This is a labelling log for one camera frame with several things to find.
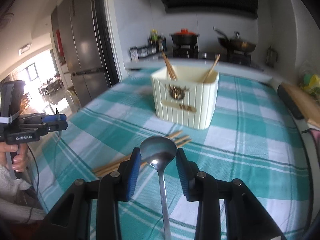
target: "bottle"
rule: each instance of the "bottle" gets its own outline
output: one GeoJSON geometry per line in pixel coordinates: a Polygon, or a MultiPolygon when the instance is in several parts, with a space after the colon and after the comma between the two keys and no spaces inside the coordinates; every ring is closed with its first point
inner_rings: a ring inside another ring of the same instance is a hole
{"type": "Polygon", "coordinates": [[[159,51],[163,51],[163,36],[159,36],[159,39],[158,39],[158,46],[159,46],[159,51]]]}
{"type": "Polygon", "coordinates": [[[139,61],[139,55],[138,55],[138,48],[137,47],[131,47],[130,48],[130,56],[132,62],[138,62],[139,61]]]}
{"type": "Polygon", "coordinates": [[[158,42],[158,31],[155,30],[155,29],[152,29],[151,32],[150,32],[150,37],[149,37],[149,40],[151,42],[158,42]]]}
{"type": "Polygon", "coordinates": [[[155,54],[159,52],[159,45],[158,45],[158,31],[155,29],[152,29],[149,36],[149,46],[151,47],[152,54],[155,54]]]}
{"type": "Polygon", "coordinates": [[[167,51],[167,41],[165,39],[165,36],[163,33],[161,33],[161,37],[162,37],[162,48],[163,48],[163,51],[167,51]]]}

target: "refrigerator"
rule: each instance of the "refrigerator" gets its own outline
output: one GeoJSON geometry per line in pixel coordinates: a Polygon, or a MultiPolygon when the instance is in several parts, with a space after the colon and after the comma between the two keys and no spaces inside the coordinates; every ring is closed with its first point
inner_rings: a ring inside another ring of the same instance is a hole
{"type": "Polygon", "coordinates": [[[103,0],[63,0],[58,24],[64,57],[81,106],[119,82],[103,0]]]}

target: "table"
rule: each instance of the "table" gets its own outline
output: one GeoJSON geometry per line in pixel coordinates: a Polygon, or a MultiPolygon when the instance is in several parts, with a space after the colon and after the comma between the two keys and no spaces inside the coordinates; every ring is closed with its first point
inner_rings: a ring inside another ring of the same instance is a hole
{"type": "MultiPolygon", "coordinates": [[[[115,85],[68,120],[62,140],[57,143],[57,134],[50,134],[34,150],[40,169],[39,200],[45,210],[75,179],[97,179],[93,168],[130,154],[149,136],[183,129],[193,140],[183,147],[189,160],[216,179],[243,180],[287,239],[298,239],[308,220],[309,169],[299,131],[276,92],[221,74],[210,127],[194,130],[156,117],[149,77],[153,71],[138,72],[115,85]]],[[[30,169],[36,174],[34,163],[30,169]]],[[[193,239],[197,203],[188,203],[183,196],[175,162],[166,168],[165,182],[172,239],[193,239]]],[[[225,239],[222,201],[220,208],[225,239]]],[[[163,239],[159,182],[153,168],[140,170],[133,200],[120,203],[119,211],[124,240],[163,239]]]]}
{"type": "Polygon", "coordinates": [[[45,84],[39,87],[39,93],[43,95],[52,95],[52,93],[62,88],[62,80],[61,78],[56,78],[52,80],[49,84],[45,84]]]}

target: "wooden chopstick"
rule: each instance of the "wooden chopstick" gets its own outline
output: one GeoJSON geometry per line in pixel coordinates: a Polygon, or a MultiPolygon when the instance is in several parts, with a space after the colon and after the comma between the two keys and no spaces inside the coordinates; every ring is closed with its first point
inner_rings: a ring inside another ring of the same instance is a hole
{"type": "MultiPolygon", "coordinates": [[[[177,132],[169,134],[167,136],[167,138],[173,139],[173,138],[177,137],[178,135],[180,135],[181,133],[182,133],[182,130],[179,130],[177,132]]],[[[125,162],[125,161],[129,160],[130,157],[131,157],[131,154],[129,154],[128,156],[125,156],[125,157],[123,157],[123,158],[121,158],[121,159],[119,159],[119,160],[117,160],[117,161],[115,161],[113,163],[108,163],[106,165],[103,165],[103,166],[100,166],[98,168],[95,168],[95,169],[92,170],[92,172],[93,173],[100,173],[100,172],[105,171],[105,170],[113,169],[113,167],[119,167],[121,162],[125,162]]]]}
{"type": "Polygon", "coordinates": [[[178,143],[180,143],[180,142],[182,142],[182,141],[184,141],[185,139],[188,139],[188,138],[189,138],[189,135],[183,136],[183,137],[175,140],[174,143],[178,144],[178,143]]]}
{"type": "Polygon", "coordinates": [[[177,148],[181,148],[182,146],[184,146],[185,144],[187,144],[187,143],[189,143],[189,142],[191,142],[191,141],[192,141],[192,139],[186,140],[186,141],[178,144],[178,145],[177,145],[177,148]]]}
{"type": "Polygon", "coordinates": [[[95,168],[95,169],[92,170],[92,172],[96,173],[96,172],[101,171],[103,169],[106,169],[106,168],[109,168],[111,166],[117,165],[118,163],[120,164],[121,162],[125,162],[125,161],[129,160],[130,157],[131,157],[131,154],[128,155],[128,156],[125,156],[125,157],[121,158],[120,160],[117,160],[117,161],[115,161],[113,163],[108,163],[106,165],[103,165],[103,166],[100,166],[98,168],[95,168]]]}
{"type": "Polygon", "coordinates": [[[216,58],[215,62],[213,63],[213,65],[212,65],[211,69],[208,71],[208,73],[205,75],[205,77],[204,77],[204,79],[203,79],[202,83],[205,83],[205,82],[207,81],[207,78],[211,75],[211,73],[212,73],[212,72],[213,72],[213,70],[214,70],[214,67],[215,67],[215,66],[216,66],[216,64],[218,63],[219,58],[220,58],[220,54],[218,54],[218,56],[217,56],[217,58],[216,58]]]}
{"type": "Polygon", "coordinates": [[[167,138],[169,138],[169,139],[173,139],[173,138],[175,138],[175,137],[177,137],[178,135],[180,135],[180,134],[182,134],[182,130],[179,130],[179,131],[177,131],[177,132],[174,132],[174,133],[172,133],[172,134],[169,134],[168,136],[166,136],[167,138]]]}
{"type": "Polygon", "coordinates": [[[169,72],[169,76],[172,80],[177,80],[178,77],[170,63],[170,61],[168,60],[167,56],[164,54],[164,52],[162,52],[162,57],[164,59],[165,65],[167,66],[167,71],[169,72]]]}
{"type": "MultiPolygon", "coordinates": [[[[141,163],[140,168],[144,167],[146,164],[147,164],[146,162],[141,163]]],[[[118,165],[117,167],[114,167],[114,168],[112,168],[112,169],[102,170],[102,171],[100,171],[100,172],[95,173],[95,175],[96,175],[97,177],[103,177],[103,176],[109,174],[109,173],[112,172],[112,171],[117,171],[118,168],[119,168],[119,166],[120,166],[120,165],[118,165]]]]}

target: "cream storage box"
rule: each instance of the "cream storage box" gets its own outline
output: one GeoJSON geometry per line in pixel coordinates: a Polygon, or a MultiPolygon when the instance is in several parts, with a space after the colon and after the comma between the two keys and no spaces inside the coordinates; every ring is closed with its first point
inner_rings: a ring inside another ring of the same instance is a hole
{"type": "Polygon", "coordinates": [[[203,83],[207,68],[173,69],[177,80],[170,79],[165,67],[151,75],[157,116],[194,129],[208,128],[216,106],[219,72],[213,71],[203,83]]]}

